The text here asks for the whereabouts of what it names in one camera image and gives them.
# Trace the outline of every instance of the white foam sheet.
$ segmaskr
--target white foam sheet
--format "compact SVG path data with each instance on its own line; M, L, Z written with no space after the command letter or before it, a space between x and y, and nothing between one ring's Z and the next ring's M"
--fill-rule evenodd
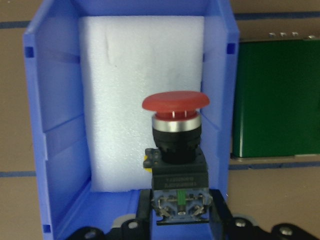
M200 91L204 18L93 16L79 20L86 136L92 191L151 187L143 169L154 148L151 94Z

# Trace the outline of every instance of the red button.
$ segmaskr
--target red button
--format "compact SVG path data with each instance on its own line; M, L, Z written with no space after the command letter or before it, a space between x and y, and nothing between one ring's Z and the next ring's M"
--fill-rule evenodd
M198 91L161 92L144 99L142 107L155 111L156 117L163 120L186 120L193 118L196 109L210 103L207 95Z

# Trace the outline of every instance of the storage container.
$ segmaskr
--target storage container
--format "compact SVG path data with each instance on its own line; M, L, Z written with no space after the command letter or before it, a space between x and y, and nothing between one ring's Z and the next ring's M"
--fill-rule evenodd
M108 232L135 213L138 190L90 192L78 19L204 16L202 144L211 188L227 194L239 32L227 0L45 0L24 34L24 57L44 239L83 226ZM208 224L154 226L152 239L211 239Z

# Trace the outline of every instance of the screw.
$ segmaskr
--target screw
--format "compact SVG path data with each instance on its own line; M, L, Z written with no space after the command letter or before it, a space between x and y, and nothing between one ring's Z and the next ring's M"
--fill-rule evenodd
M245 227L245 226L247 225L247 223L246 223L245 220L243 220L243 219L241 219L241 218L237 218L237 219L235 220L235 225L236 225L237 227L239 227L239 228L243 228L243 227Z
M132 221L128 224L130 229L136 229L138 227L138 223L136 221Z
M277 35L274 32L269 32L269 38L275 38Z
M95 238L97 235L96 231L95 230L91 230L91 231L88 231L85 235L84 235L84 239L93 239Z
M286 236L291 236L293 234L291 228L288 226L280 227L279 231L282 235L286 235Z

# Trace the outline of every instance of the green board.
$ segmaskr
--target green board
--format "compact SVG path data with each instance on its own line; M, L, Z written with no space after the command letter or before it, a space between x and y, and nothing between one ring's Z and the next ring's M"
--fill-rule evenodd
M241 43L233 155L320 154L320 40Z

